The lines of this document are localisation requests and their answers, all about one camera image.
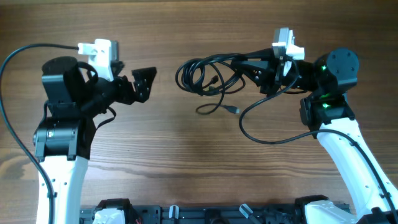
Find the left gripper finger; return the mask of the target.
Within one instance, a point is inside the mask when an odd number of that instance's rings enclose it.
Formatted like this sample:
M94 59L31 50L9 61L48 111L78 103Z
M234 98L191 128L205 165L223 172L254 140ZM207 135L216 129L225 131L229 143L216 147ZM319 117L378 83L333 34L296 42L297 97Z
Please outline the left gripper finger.
M111 61L110 66L113 77L117 77L122 72L123 68L125 67L125 64L122 61L113 60Z
M149 99L156 74L157 69L155 67L140 68L132 71L135 88L134 101L144 103Z

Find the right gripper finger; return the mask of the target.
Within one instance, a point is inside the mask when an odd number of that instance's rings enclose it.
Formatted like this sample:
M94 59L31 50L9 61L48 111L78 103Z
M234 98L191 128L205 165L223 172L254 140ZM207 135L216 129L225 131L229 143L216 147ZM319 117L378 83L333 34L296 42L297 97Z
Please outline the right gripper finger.
M271 48L262 49L255 52L244 54L247 59L273 60L275 58L274 51Z
M242 75L247 76L257 86L265 85L268 79L270 63L265 60L234 60L231 66Z

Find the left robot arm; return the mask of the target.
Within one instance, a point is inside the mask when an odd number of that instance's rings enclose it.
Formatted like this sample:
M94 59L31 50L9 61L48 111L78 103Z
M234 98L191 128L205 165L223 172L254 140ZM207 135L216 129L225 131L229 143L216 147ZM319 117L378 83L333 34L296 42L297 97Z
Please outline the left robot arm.
M78 223L81 190L90 160L91 143L97 129L110 122L95 124L114 102L144 103L150 96L157 74L155 67L132 71L134 82L119 76L124 64L111 64L113 81L101 78L85 62L64 56L42 66L42 83L48 100L45 115L33 137L35 157L45 177L40 179L37 223Z

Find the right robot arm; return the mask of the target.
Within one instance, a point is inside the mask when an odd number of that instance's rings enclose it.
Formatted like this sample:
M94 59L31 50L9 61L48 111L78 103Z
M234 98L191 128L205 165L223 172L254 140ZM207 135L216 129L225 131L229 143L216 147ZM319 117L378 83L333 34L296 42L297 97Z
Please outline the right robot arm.
M300 117L332 158L354 204L354 213L324 195L297 198L265 208L264 222L396 223L397 188L381 169L361 134L346 94L356 86L358 56L340 48L306 62L301 47L273 47L232 61L239 73L261 87L266 100L305 92Z

